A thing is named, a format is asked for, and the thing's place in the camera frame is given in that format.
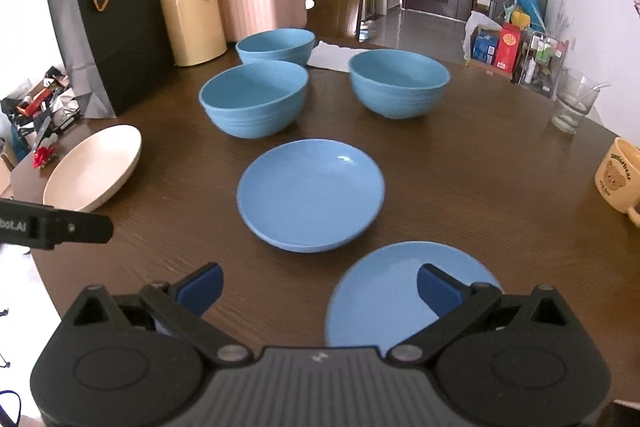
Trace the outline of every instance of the mug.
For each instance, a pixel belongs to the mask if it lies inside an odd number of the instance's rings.
[[[640,149],[618,137],[596,172],[596,187],[613,208],[640,227]]]

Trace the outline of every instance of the blue box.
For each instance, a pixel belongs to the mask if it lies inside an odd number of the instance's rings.
[[[494,61],[499,39],[500,32],[479,30],[471,51],[471,58],[491,65]]]

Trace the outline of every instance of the tile floor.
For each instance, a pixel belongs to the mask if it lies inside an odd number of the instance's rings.
[[[25,247],[0,247],[0,354],[11,367],[0,369],[0,391],[11,389],[22,399],[22,414],[38,417],[29,386],[31,369],[60,323],[35,263]],[[2,396],[2,406],[15,418],[17,400]]]
[[[464,22],[393,8],[386,17],[373,21],[369,27],[375,31],[375,35],[369,40],[372,44],[415,52],[455,64],[464,63]]]

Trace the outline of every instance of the wooden table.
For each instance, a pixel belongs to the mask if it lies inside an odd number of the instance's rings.
[[[217,261],[225,290],[208,321],[255,350],[321,345],[332,290],[353,263],[399,241],[436,241],[479,259],[508,293],[558,287],[610,365],[612,396],[640,399],[640,230],[593,183],[612,133],[585,121],[575,137],[564,135],[548,124],[551,101],[450,65],[452,81],[426,117],[386,120],[358,103],[347,74],[311,70],[297,124],[265,139],[236,139],[210,123],[197,93],[238,63],[229,51],[175,70],[123,117],[80,124],[62,139],[69,150],[100,128],[127,123],[142,132],[143,152],[129,182],[99,211],[114,222],[108,245],[33,253],[61,314],[89,283],[133,293]],[[270,247],[236,207],[249,163],[306,137],[362,149],[386,182],[372,227],[320,255]],[[37,202],[49,171],[38,175],[30,163],[12,181],[17,199]]]

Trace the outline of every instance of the teal bowl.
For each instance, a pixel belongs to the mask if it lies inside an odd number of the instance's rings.
[[[210,79],[198,99],[209,120],[223,132],[262,138],[296,119],[308,78],[305,68],[291,62],[244,64]]]
[[[369,50],[349,61],[351,87],[370,110],[400,120],[426,114],[451,75],[432,58],[400,50]]]
[[[316,36],[308,30],[281,28],[256,33],[236,44],[236,51],[243,64],[284,60],[304,66],[311,56]]]

